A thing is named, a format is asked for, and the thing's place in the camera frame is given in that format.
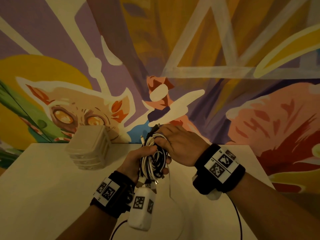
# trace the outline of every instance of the orange eye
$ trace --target orange eye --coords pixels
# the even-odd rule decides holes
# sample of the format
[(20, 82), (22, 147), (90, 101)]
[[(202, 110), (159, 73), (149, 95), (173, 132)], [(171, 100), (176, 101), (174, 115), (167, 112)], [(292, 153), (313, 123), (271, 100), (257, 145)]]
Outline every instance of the orange eye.
[(98, 116), (92, 116), (87, 119), (88, 125), (104, 125), (104, 120)]
[(61, 121), (62, 123), (71, 124), (73, 122), (73, 118), (61, 110), (54, 111), (53, 115), (58, 121)]

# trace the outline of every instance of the cat face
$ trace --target cat face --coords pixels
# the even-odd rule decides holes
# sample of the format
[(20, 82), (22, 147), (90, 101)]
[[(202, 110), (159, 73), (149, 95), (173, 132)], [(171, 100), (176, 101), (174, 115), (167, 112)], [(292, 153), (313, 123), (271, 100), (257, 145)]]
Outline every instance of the cat face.
[(119, 97), (107, 98), (100, 92), (67, 82), (31, 82), (24, 78), (17, 78), (17, 81), (43, 106), (64, 134), (72, 136), (80, 125), (105, 125), (112, 142), (128, 142), (119, 137), (123, 133), (123, 123), (132, 114), (132, 95), (128, 89)]

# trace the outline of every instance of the black wrist strap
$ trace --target black wrist strap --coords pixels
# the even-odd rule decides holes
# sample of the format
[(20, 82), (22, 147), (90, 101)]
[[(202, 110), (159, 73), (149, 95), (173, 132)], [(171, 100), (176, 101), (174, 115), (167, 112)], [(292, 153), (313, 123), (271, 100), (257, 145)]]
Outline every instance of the black wrist strap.
[(198, 171), (193, 185), (204, 195), (213, 189), (223, 193), (233, 190), (246, 172), (246, 169), (236, 161), (233, 153), (222, 150), (216, 144), (210, 145), (194, 166)]
[(118, 171), (111, 173), (109, 179), (111, 181), (108, 185), (104, 183), (105, 180), (100, 184), (97, 189), (100, 195), (95, 196), (90, 205), (95, 205), (110, 216), (119, 218), (122, 213), (130, 211), (130, 206), (127, 204), (132, 201), (135, 184)]

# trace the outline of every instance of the stacked containers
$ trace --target stacked containers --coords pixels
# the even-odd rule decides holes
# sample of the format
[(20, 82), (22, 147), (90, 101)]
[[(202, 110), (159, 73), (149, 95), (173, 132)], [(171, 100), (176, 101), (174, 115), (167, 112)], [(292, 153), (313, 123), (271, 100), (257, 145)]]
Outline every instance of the stacked containers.
[(106, 166), (110, 145), (104, 125), (82, 125), (78, 127), (65, 151), (79, 169), (97, 170)]

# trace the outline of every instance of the black cable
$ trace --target black cable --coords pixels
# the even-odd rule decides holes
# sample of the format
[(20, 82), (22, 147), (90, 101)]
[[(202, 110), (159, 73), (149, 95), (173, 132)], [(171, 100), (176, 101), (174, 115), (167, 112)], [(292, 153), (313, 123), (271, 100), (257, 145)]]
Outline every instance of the black cable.
[(232, 199), (229, 197), (229, 199), (231, 200), (232, 204), (233, 204), (233, 207), (237, 213), (237, 216), (238, 216), (238, 220), (239, 220), (239, 226), (240, 226), (240, 240), (242, 240), (242, 225), (241, 225), (241, 219), (240, 219), (240, 215), (239, 215), (239, 212), (238, 212), (238, 209), (236, 207), (236, 205), (234, 204), (234, 202), (232, 201)]
[(113, 239), (113, 236), (115, 235), (115, 233), (116, 233), (116, 231), (118, 230), (118, 228), (119, 228), (122, 224), (124, 224), (124, 223), (126, 223), (126, 222), (128, 222), (128, 220), (124, 220), (123, 222), (121, 222), (121, 223), (115, 228), (115, 230), (114, 230), (114, 232), (113, 232), (110, 240)]

